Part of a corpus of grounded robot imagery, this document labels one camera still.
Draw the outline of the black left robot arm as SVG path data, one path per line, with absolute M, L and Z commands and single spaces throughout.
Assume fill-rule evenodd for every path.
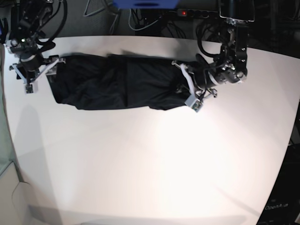
M 221 44 L 219 53 L 209 53 L 203 47 L 202 38 L 209 28 L 205 22 L 197 25 L 195 34 L 200 53 L 196 54 L 196 65 L 172 61 L 172 65 L 181 70 L 185 77 L 189 97 L 185 105 L 199 112 L 205 99 L 217 97 L 216 86 L 242 83 L 248 75 L 247 47 L 248 24 L 255 20 L 255 5 L 252 0 L 218 1 L 218 17 L 212 25 L 218 29 L 212 31 Z

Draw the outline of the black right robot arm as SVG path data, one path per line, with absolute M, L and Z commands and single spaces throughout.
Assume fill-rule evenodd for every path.
M 9 70 L 14 70 L 17 79 L 23 81 L 27 94 L 35 92 L 33 83 L 40 76 L 55 75 L 57 64 L 66 62 L 58 55 L 43 57 L 44 52 L 56 46 L 54 39 L 62 31 L 68 15 L 67 1 L 59 0 L 56 11 L 53 10 L 53 3 L 53 0 L 27 0 L 17 27 L 5 41 L 8 52 L 19 59 L 18 63 L 9 66 Z M 40 38 L 45 37 L 43 28 L 57 15 L 60 7 L 63 7 L 63 17 L 57 30 L 47 41 L 41 41 Z

